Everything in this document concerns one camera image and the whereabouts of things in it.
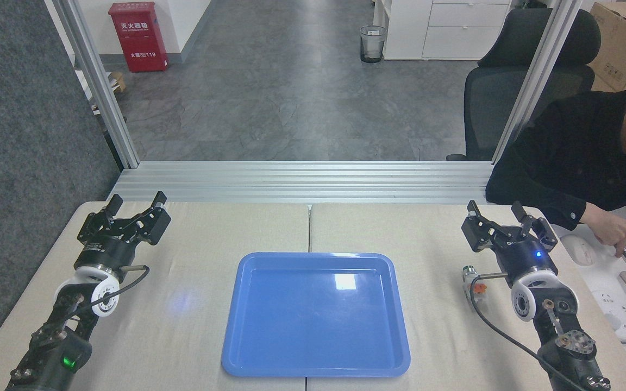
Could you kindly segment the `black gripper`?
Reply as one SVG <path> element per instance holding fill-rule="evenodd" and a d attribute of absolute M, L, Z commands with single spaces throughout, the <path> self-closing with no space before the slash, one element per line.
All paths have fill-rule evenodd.
<path fill-rule="evenodd" d="M 468 214 L 463 220 L 461 230 L 471 250 L 478 253 L 494 245 L 493 252 L 501 271 L 507 273 L 506 283 L 509 287 L 514 286 L 518 279 L 535 270 L 551 270 L 558 275 L 559 271 L 547 252 L 558 244 L 548 221 L 526 213 L 519 201 L 512 203 L 511 210 L 520 223 L 519 231 L 515 236 L 518 242 L 494 245 L 494 238 L 497 235 L 504 235 L 502 226 L 482 216 L 476 201 L 470 200 L 467 204 Z M 537 239 L 529 238 L 531 231 L 535 233 Z"/>
<path fill-rule="evenodd" d="M 114 216 L 122 206 L 122 198 L 114 194 L 107 205 L 97 213 L 89 213 L 80 228 L 77 240 L 85 243 L 75 262 L 75 269 L 82 266 L 100 265 L 114 272 L 132 264 L 136 255 L 136 243 L 147 242 L 157 245 L 171 216 L 164 208 L 167 197 L 158 191 L 147 210 L 129 219 L 120 221 L 120 228 L 114 227 Z"/>

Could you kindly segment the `person's hand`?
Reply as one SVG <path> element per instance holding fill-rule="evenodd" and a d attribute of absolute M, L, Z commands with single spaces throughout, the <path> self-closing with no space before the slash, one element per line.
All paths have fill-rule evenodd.
<path fill-rule="evenodd" d="M 615 248 L 615 258 L 623 256 L 626 249 L 625 218 L 587 202 L 580 222 L 588 225 L 599 243 Z"/>

